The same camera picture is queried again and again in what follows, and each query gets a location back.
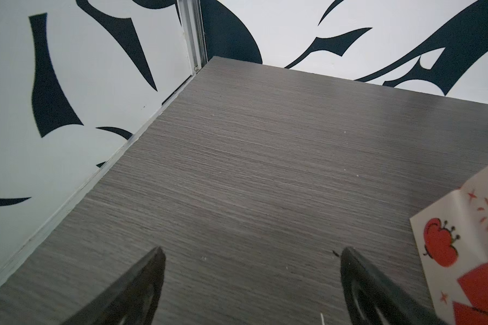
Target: red star print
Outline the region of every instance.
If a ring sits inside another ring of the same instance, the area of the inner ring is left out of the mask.
[[[475,193],[475,190],[472,190],[471,193],[468,193],[468,196],[470,197],[469,201],[468,201],[468,204],[471,203],[471,199],[476,199],[476,195],[474,194]]]
[[[447,304],[447,298],[448,298],[448,295],[441,291],[441,299],[439,299],[439,301],[443,301],[444,304],[446,305]]]

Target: box with red illustrations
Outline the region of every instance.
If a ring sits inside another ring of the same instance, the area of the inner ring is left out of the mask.
[[[410,223],[436,314],[488,324],[488,166]]]

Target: gray wood grain surface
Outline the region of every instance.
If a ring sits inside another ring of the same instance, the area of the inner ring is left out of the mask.
[[[488,105],[215,57],[0,289],[0,324],[65,320],[155,245],[159,324],[349,324],[347,245],[431,307],[409,218],[487,164]]]

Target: black curved shape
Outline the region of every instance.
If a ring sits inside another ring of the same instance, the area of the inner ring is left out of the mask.
[[[400,80],[429,81],[443,94],[448,94],[466,70],[488,52],[488,0],[479,0],[466,7],[401,59],[357,80],[365,82],[378,78],[421,54],[443,47],[445,49],[430,70],[415,66]]]
[[[61,89],[47,45],[47,13],[29,16],[34,41],[35,71],[31,94],[34,120],[43,138],[58,127],[83,125]]]
[[[139,42],[139,37],[137,36],[132,19],[109,16],[94,8],[88,0],[76,0],[76,4],[89,16],[100,23],[101,26],[114,37],[128,54],[130,60],[136,65],[148,84],[157,91],[156,83],[153,81],[150,67],[148,66],[145,53]]]
[[[177,0],[132,0],[132,1],[147,9],[163,9],[171,5],[175,5],[175,10],[177,11],[177,17],[179,17],[179,22],[181,22],[181,16],[179,15],[179,6],[177,5]]]
[[[217,0],[202,0],[201,11],[208,60],[220,56],[262,63],[255,39],[230,10]]]
[[[117,135],[120,135],[127,140],[130,139],[130,137],[132,136],[132,133],[128,132],[127,130],[123,130],[122,128],[118,128],[118,127],[102,126],[102,127],[96,127],[96,128],[98,128],[100,130],[105,130],[108,132],[116,133]]]
[[[7,206],[7,205],[13,205],[13,204],[18,204],[20,202],[23,202],[25,200],[28,200],[29,198],[18,198],[18,199],[0,199],[0,206]]]
[[[336,6],[338,6],[340,3],[342,3],[343,0],[334,0],[331,5],[329,6],[329,8],[327,8],[327,10],[325,11],[324,13],[324,16],[322,16],[322,18],[320,19],[320,21],[318,22],[318,25],[320,25],[320,23],[322,22],[322,20],[324,20],[324,18],[329,15],[329,13],[331,12],[331,10],[333,10]]]
[[[300,63],[303,59],[305,59],[309,54],[316,51],[329,51],[334,54],[338,54],[342,56],[345,51],[354,43],[360,36],[365,34],[371,27],[369,28],[360,28],[354,31],[350,31],[348,33],[338,35],[335,37],[330,38],[315,38],[311,45],[306,49],[306,51],[300,55],[295,61],[291,62],[286,66],[287,69],[290,69]]]

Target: black mark on wall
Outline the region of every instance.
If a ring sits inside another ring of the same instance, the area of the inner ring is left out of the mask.
[[[179,17],[179,22],[181,22],[181,16],[179,15],[179,6],[177,5],[177,0],[132,0],[132,1],[147,9],[163,9],[171,5],[175,5],[175,10],[177,11],[177,17]]]
[[[118,127],[102,126],[102,127],[96,127],[96,128],[98,128],[100,130],[105,130],[108,132],[116,133],[117,135],[120,135],[127,140],[130,139],[130,137],[132,136],[132,133],[128,132],[127,130],[123,130],[122,128],[118,128]]]
[[[35,72],[31,102],[41,137],[58,127],[83,125],[61,89],[47,45],[47,13],[30,16],[34,40]]]
[[[28,200],[28,199],[30,199],[30,198],[0,199],[0,206],[13,205],[13,204],[17,204],[17,203],[23,202],[23,201]]]
[[[320,23],[322,22],[322,20],[324,20],[324,18],[329,15],[329,13],[331,12],[331,10],[333,10],[336,6],[338,6],[340,3],[342,3],[343,0],[334,0],[331,5],[329,6],[329,8],[327,8],[327,10],[325,11],[324,13],[324,16],[322,16],[322,18],[320,19],[320,21],[318,22],[318,25],[320,25]]]
[[[137,69],[153,89],[157,90],[152,73],[146,61],[143,48],[139,42],[136,29],[131,18],[116,18],[94,8],[88,0],[76,0],[78,6],[89,16],[94,18],[106,29],[112,37],[121,45],[136,65]]]
[[[262,63],[255,39],[230,10],[217,0],[201,0],[201,11],[208,60],[220,56]]]
[[[315,38],[308,49],[300,55],[295,61],[291,62],[286,66],[287,69],[296,66],[303,59],[305,59],[309,54],[315,51],[329,51],[334,54],[342,56],[345,51],[354,43],[360,36],[365,34],[371,28],[360,28],[355,31],[351,31],[342,35],[338,35],[330,38]]]
[[[479,0],[445,23],[423,43],[391,65],[358,81],[378,78],[426,52],[445,48],[431,69],[416,64],[403,77],[385,81],[394,87],[406,80],[425,80],[436,84],[446,95],[461,76],[488,52],[488,0]]]

